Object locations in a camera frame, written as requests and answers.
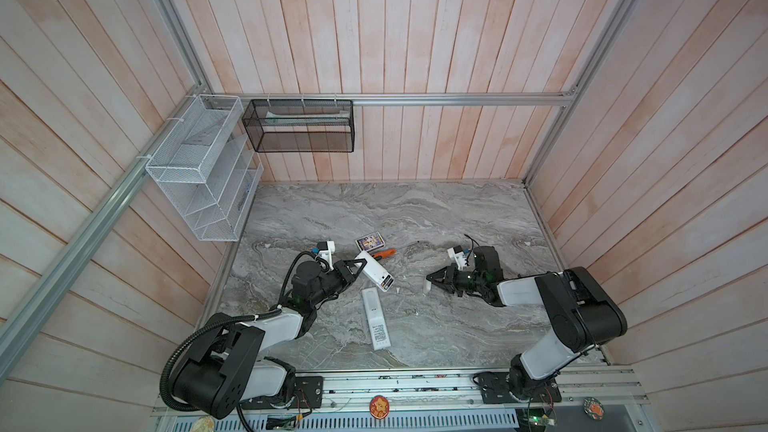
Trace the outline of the white remote control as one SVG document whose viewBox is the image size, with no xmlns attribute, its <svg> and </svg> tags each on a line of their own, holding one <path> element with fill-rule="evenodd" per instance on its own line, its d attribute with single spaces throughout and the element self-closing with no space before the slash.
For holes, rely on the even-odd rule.
<svg viewBox="0 0 768 432">
<path fill-rule="evenodd" d="M 356 260 L 362 260 L 362 273 L 368 277 L 381 291 L 387 292 L 394 282 L 393 276 L 381 263 L 366 251 L 361 251 Z"/>
</svg>

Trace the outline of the orange black screwdriver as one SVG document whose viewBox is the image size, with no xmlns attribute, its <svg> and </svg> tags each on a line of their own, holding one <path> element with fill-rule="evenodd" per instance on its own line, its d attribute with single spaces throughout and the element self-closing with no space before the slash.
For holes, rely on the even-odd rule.
<svg viewBox="0 0 768 432">
<path fill-rule="evenodd" d="M 377 260 L 377 261 L 380 261 L 380 260 L 382 260 L 382 259 L 384 259 L 384 258 L 388 258 L 388 257 L 391 257 L 391 256 L 392 256 L 392 255 L 394 255 L 396 252 L 397 252 L 397 250 L 396 250 L 396 249 L 394 249 L 394 248 L 390 248 L 390 249 L 386 249 L 386 250 L 380 250 L 380 251 L 376 251 L 376 252 L 375 252 L 375 253 L 372 255 L 372 257 L 373 257 L 375 260 Z"/>
</svg>

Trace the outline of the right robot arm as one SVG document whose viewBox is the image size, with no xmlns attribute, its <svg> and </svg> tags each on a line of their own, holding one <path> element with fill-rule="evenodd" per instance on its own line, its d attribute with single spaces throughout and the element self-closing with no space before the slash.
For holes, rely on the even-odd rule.
<svg viewBox="0 0 768 432">
<path fill-rule="evenodd" d="M 624 313 L 584 267 L 507 279 L 492 246 L 454 247 L 449 254 L 454 263 L 427 275 L 427 283 L 493 307 L 541 306 L 549 319 L 546 334 L 511 359 L 505 376 L 475 376 L 481 389 L 502 400 L 538 400 L 561 369 L 628 330 Z"/>
</svg>

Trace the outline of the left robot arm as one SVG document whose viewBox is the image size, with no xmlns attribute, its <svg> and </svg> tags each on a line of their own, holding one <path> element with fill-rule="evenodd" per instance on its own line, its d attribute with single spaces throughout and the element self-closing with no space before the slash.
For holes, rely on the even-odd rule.
<svg viewBox="0 0 768 432">
<path fill-rule="evenodd" d="M 170 409 L 202 411 L 223 419 L 242 404 L 263 400 L 273 408 L 299 406 L 296 369 L 265 351 L 304 336 L 321 306 L 336 300 L 366 269 L 362 258 L 325 259 L 304 251 L 292 262 L 278 303 L 268 312 L 216 313 L 181 342 L 166 362 L 159 395 Z"/>
</svg>

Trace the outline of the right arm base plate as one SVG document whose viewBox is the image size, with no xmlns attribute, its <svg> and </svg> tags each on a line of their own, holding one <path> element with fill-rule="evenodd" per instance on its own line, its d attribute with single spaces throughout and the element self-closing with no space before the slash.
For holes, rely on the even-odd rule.
<svg viewBox="0 0 768 432">
<path fill-rule="evenodd" d="M 517 370 L 479 372 L 472 377 L 484 404 L 559 403 L 562 395 L 553 377 L 532 380 Z"/>
</svg>

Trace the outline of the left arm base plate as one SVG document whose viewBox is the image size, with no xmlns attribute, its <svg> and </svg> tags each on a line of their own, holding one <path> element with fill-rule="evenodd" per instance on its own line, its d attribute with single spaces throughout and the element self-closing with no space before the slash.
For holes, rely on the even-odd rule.
<svg viewBox="0 0 768 432">
<path fill-rule="evenodd" d="M 321 407 L 324 378 L 320 375 L 290 379 L 276 396 L 264 399 L 273 409 L 314 410 Z"/>
</svg>

